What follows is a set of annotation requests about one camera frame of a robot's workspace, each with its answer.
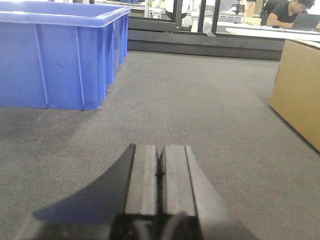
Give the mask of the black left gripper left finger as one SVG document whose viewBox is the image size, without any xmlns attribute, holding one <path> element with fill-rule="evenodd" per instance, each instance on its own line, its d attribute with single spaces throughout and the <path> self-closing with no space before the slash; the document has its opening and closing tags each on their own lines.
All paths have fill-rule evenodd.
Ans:
<svg viewBox="0 0 320 240">
<path fill-rule="evenodd" d="M 157 151 L 129 144 L 101 176 L 74 194 L 32 212 L 17 240 L 116 240 L 135 221 L 158 219 Z"/>
</svg>

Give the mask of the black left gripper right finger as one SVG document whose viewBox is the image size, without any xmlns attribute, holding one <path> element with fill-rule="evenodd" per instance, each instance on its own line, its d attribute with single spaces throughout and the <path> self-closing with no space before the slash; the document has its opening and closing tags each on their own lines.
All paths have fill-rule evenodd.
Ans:
<svg viewBox="0 0 320 240">
<path fill-rule="evenodd" d="M 161 153 L 162 240 L 255 240 L 208 180 L 187 145 Z"/>
</svg>

